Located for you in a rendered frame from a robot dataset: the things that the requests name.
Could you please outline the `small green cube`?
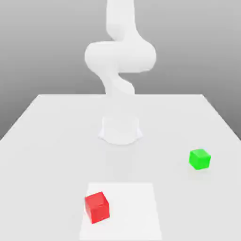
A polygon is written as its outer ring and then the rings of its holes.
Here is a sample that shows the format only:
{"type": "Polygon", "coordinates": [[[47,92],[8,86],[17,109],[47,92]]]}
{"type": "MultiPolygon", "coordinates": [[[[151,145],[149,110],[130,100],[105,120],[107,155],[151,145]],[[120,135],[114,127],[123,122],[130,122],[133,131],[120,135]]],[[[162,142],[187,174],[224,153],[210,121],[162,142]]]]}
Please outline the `small green cube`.
{"type": "Polygon", "coordinates": [[[194,149],[190,151],[189,163],[195,170],[209,167],[211,155],[204,149],[194,149]]]}

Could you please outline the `small red cube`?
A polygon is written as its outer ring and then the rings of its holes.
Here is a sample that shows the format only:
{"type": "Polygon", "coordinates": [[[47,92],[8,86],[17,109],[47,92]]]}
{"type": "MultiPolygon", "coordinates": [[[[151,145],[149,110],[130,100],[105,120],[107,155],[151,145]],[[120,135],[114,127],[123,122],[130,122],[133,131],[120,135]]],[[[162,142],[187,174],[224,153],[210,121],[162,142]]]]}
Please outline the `small red cube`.
{"type": "Polygon", "coordinates": [[[86,196],[84,201],[85,210],[91,224],[95,224],[110,217],[109,202],[103,192],[86,196]]]}

